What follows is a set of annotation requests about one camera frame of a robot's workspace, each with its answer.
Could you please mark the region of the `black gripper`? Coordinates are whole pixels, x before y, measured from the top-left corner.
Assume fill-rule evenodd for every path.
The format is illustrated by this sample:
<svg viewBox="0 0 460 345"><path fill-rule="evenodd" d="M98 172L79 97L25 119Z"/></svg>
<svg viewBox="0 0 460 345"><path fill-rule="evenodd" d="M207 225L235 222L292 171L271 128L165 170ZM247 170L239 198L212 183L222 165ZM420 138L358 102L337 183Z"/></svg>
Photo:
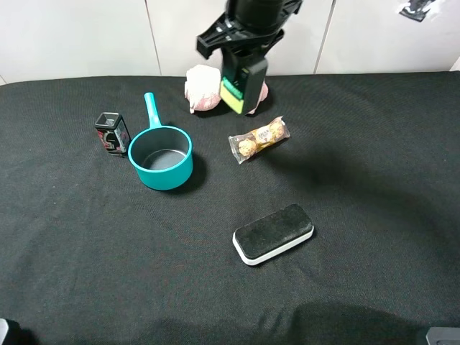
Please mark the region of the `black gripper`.
<svg viewBox="0 0 460 345"><path fill-rule="evenodd" d="M223 13L205 32L196 37L195 48L205 59L215 50L227 49L231 52L248 50L265 56L284 36L282 27L285 21L279 20L268 29L255 29L245 26Z"/></svg>

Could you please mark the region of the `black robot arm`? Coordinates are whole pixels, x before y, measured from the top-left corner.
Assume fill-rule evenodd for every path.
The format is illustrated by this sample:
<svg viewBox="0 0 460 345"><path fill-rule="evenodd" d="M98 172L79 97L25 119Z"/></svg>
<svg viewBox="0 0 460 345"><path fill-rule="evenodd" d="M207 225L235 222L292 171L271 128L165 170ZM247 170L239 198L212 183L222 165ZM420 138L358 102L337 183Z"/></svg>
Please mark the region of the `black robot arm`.
<svg viewBox="0 0 460 345"><path fill-rule="evenodd" d="M223 14L196 37L205 59L215 50L238 59L263 58L284 36L282 27L300 11L302 0L227 1Z"/></svg>

